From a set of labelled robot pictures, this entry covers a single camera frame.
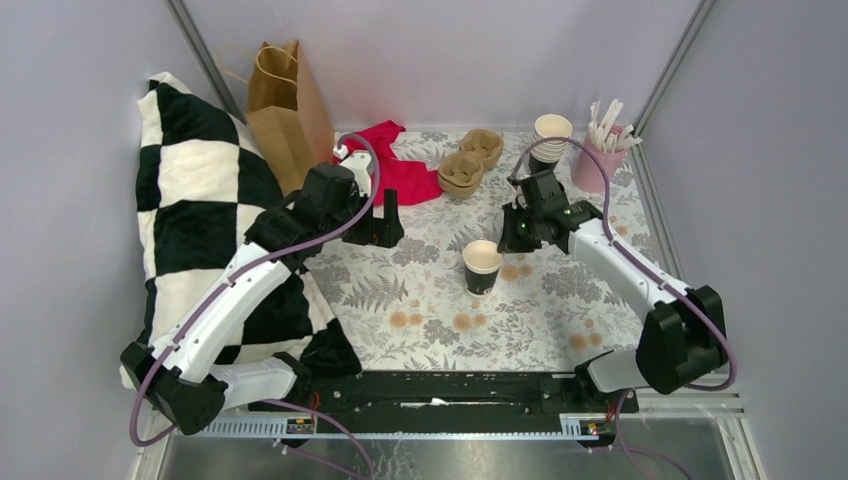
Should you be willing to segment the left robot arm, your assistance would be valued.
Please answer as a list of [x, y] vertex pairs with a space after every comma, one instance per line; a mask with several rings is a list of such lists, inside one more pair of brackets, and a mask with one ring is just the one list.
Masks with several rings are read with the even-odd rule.
[[384, 191], [383, 215], [373, 215], [379, 182], [378, 169], [322, 163], [308, 171], [301, 189], [262, 212], [224, 272], [181, 320], [150, 344], [132, 342], [123, 350], [120, 363], [135, 401], [148, 401], [187, 435], [237, 406], [275, 400], [288, 411], [304, 407], [311, 387], [290, 355], [236, 365], [215, 361], [256, 307], [325, 243], [397, 245], [404, 231], [396, 190]]

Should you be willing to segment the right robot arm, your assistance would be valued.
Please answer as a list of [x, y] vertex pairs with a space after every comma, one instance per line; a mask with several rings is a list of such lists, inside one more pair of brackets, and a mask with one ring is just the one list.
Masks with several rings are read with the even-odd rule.
[[508, 182], [516, 197], [502, 207], [499, 252], [557, 247], [606, 282], [642, 324], [636, 347], [576, 367], [579, 407], [597, 412], [614, 392], [630, 388], [670, 394], [728, 363], [723, 305], [714, 289], [693, 289], [632, 250], [594, 205], [570, 202], [552, 171]]

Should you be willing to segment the black paper coffee cup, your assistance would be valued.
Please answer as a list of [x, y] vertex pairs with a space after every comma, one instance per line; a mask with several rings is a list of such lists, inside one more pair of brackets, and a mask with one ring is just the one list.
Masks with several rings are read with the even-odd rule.
[[503, 261], [497, 244], [488, 240], [472, 241], [463, 249], [462, 259], [467, 292], [475, 296], [489, 294]]

